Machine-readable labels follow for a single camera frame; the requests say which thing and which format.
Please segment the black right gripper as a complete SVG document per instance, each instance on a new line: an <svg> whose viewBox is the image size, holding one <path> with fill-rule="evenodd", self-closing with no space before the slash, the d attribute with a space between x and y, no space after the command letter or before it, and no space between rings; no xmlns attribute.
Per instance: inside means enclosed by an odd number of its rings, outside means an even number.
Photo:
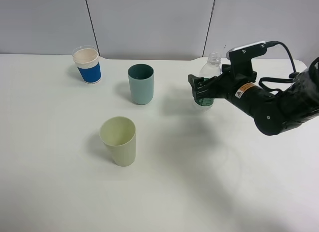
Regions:
<svg viewBox="0 0 319 232"><path fill-rule="evenodd" d="M224 98L232 102L233 98L240 99L244 93L255 87L257 72L252 64L223 64L222 74L212 78L188 75L195 100Z"/></svg>

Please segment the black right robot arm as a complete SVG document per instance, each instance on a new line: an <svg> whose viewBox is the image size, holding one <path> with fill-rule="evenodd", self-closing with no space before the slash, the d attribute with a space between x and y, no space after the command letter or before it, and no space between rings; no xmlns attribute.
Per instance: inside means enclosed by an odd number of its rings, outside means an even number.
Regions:
<svg viewBox="0 0 319 232"><path fill-rule="evenodd" d="M255 85L257 73L251 60L222 65L222 74L210 79L188 76L194 99L222 98L253 118L264 135L278 135L297 128L319 115L319 60L289 78L264 77L260 81L289 83L284 91Z"/></svg>

